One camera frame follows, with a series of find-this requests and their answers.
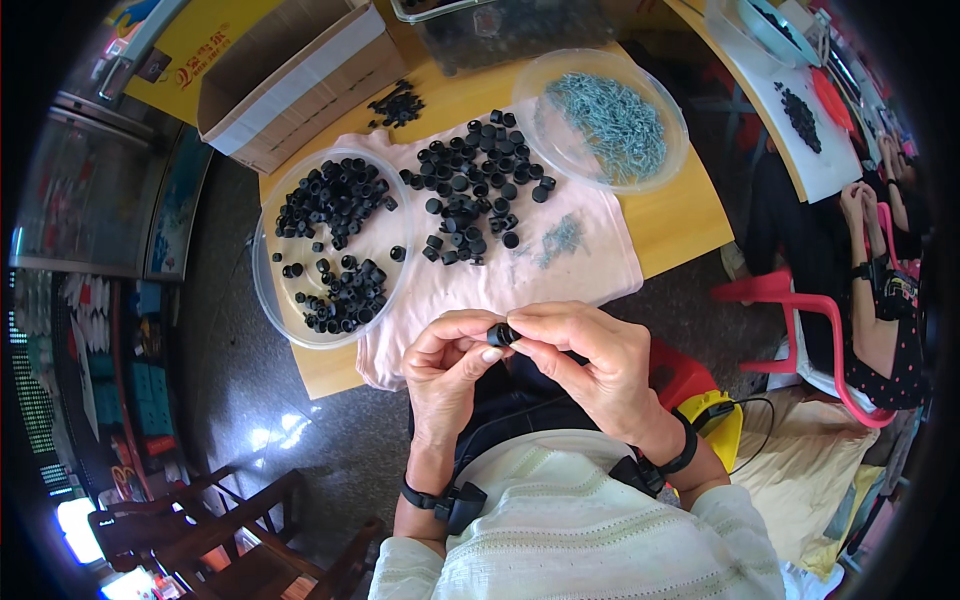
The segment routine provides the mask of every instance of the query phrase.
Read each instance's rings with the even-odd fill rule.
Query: bowl
[[[707,0],[704,22],[724,52],[761,77],[772,77],[783,67],[796,68],[795,55],[775,55],[744,25],[738,12],[739,3],[740,0]]]
[[[784,61],[793,60],[798,65],[821,66],[820,59],[810,42],[800,30],[793,26],[790,21],[780,14],[780,11],[773,8],[766,0],[737,0],[737,13],[750,31],[765,45],[772,53],[782,58]],[[772,14],[777,23],[785,28],[796,43],[787,39],[783,32],[768,21],[759,11]]]
[[[546,88],[567,73],[614,79],[651,104],[663,125],[666,152],[659,169],[645,178],[612,180],[587,144],[583,132],[554,107]],[[665,186],[683,168],[689,152],[684,115],[652,75],[632,62],[600,50],[558,50],[533,60],[516,75],[513,91],[517,125],[527,145],[551,167],[584,185],[616,194],[641,194]]]
[[[264,230],[264,221],[271,223],[276,218],[280,207],[286,202],[286,195],[298,186],[300,179],[305,178],[311,169],[320,169],[326,160],[339,162],[348,157],[363,158],[367,164],[376,165],[380,170],[379,177],[390,184],[390,191],[387,194],[397,201],[396,210],[390,212],[383,205],[377,208],[373,216],[364,223],[360,233],[351,235],[347,247],[338,252],[333,250],[332,237],[327,225],[315,227],[317,233],[313,239],[276,237],[273,233],[273,225],[268,231]],[[391,260],[390,249],[393,246],[403,246],[407,249],[407,255],[410,256],[413,238],[413,208],[407,197],[406,185],[388,160],[368,150],[354,148],[321,150],[290,169],[263,205],[253,236],[253,286],[256,289],[257,299],[260,300],[260,306],[263,307],[263,312],[270,323],[291,342],[312,349],[333,349],[345,346],[376,327],[390,312],[394,299],[402,293],[408,270],[405,268],[405,262],[397,263]],[[324,251],[313,252],[314,242],[323,242]],[[271,256],[274,252],[281,252],[283,260],[273,262]],[[385,283],[387,303],[369,323],[357,327],[350,333],[317,333],[303,322],[305,308],[297,303],[295,296],[297,292],[303,292],[305,295],[312,294],[326,300],[327,286],[321,283],[321,275],[316,263],[320,258],[326,258],[330,262],[330,270],[339,274],[342,271],[340,259],[345,254],[356,256],[360,262],[369,258],[383,269],[387,274]],[[303,265],[303,275],[292,279],[285,278],[281,274],[283,265],[295,262]]]

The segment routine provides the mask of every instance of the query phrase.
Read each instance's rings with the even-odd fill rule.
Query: pink cloth
[[[336,145],[372,151],[393,163],[397,170],[410,169],[418,173],[419,149],[435,139],[446,143],[455,135],[464,137],[467,133],[467,125],[462,124],[413,144],[393,145],[387,132],[377,130],[370,135],[342,135]],[[479,165],[480,156],[475,162]],[[544,164],[534,156],[531,162]],[[476,221],[475,225],[484,232],[488,248],[483,267],[466,262],[445,267],[440,260],[431,263],[421,254],[431,234],[443,238],[441,252],[453,247],[449,235],[437,230],[441,218],[423,209],[426,201],[436,194],[426,189],[407,188],[417,231],[403,265],[411,273],[390,312],[379,326],[359,340],[356,368],[364,381],[381,390],[402,389],[405,382],[400,363],[404,350],[447,310],[484,308],[503,315],[520,306],[549,300],[582,300],[599,306],[640,289],[643,274],[616,197],[571,181],[546,164],[544,167],[547,175],[557,180],[549,200],[544,204],[534,203],[530,197],[534,187],[531,182],[518,186],[517,199],[511,202],[512,211],[520,221],[514,229],[520,238],[516,249],[507,249],[490,233],[487,217],[492,213],[481,215]],[[491,202],[498,198],[496,190],[491,189],[489,198]],[[544,256],[541,238],[567,214],[580,225],[581,244],[574,253],[558,254],[542,269],[539,264]]]

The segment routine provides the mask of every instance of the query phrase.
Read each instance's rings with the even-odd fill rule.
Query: package
[[[391,0],[447,77],[615,39],[600,0]]]
[[[376,8],[360,0],[286,0],[206,72],[201,139],[270,174],[407,68]]]

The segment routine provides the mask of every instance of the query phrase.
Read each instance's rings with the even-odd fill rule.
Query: cardboard box
[[[201,139],[272,173],[351,108],[407,73],[376,8],[360,0],[286,0],[206,72]]]

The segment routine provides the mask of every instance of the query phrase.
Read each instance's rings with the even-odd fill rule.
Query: yellow table
[[[392,141],[401,144],[415,142],[511,103],[516,73],[526,61],[456,79],[445,78],[426,54],[413,28],[396,20],[389,2],[377,0],[376,6],[411,69],[407,79],[426,104],[420,119],[406,127],[390,130]],[[628,58],[617,44],[604,50]],[[361,103],[313,138],[270,176],[260,176],[260,202],[270,197],[287,169],[305,157],[333,145],[344,133],[368,132],[367,124],[372,113],[366,108],[367,103]],[[733,240],[720,199],[692,146],[683,170],[669,185],[643,196],[621,196],[619,200],[644,277],[663,273]],[[356,345],[334,350],[291,346],[311,398],[363,384],[354,368]]]

